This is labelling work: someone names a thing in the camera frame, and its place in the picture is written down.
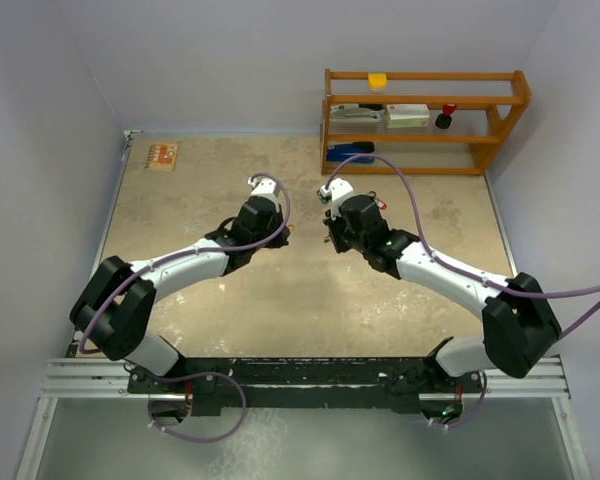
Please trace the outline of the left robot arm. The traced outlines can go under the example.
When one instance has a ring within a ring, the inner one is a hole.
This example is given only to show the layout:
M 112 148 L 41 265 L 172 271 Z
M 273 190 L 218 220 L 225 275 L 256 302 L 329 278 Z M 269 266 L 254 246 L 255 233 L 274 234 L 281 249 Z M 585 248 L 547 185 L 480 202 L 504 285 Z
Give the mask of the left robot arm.
M 184 249 L 144 261 L 103 260 L 70 312 L 82 333 L 80 354 L 102 353 L 138 365 L 164 392 L 181 388 L 184 357 L 148 331 L 154 306 L 196 283 L 237 271 L 262 248 L 287 245 L 289 212 L 275 195 L 253 194 L 236 216 Z

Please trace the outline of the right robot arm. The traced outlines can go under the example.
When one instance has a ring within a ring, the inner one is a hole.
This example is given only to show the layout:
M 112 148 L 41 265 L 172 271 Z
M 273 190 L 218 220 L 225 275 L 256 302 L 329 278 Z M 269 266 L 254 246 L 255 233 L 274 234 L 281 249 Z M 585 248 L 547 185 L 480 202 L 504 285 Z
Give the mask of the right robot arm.
M 520 273 L 491 279 L 453 258 L 429 253 L 418 236 L 391 228 L 367 194 L 328 209 L 323 223 L 336 252 L 354 250 L 372 269 L 426 287 L 482 322 L 480 334 L 447 339 L 427 356 L 425 380 L 436 391 L 447 391 L 460 376 L 483 369 L 523 378 L 562 333 L 547 300 L 524 296 L 541 292 L 534 277 Z

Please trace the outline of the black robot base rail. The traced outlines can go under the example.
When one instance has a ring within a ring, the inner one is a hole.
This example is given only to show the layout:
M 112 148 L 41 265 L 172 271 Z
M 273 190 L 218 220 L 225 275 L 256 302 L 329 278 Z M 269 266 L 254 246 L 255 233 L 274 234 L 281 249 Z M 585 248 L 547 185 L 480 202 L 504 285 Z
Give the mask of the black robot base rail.
M 140 366 L 125 369 L 130 393 L 148 395 L 153 412 L 177 418 L 243 406 L 453 416 L 463 395 L 483 388 L 478 372 L 449 377 L 422 357 L 184 358 L 182 374 L 164 379 Z

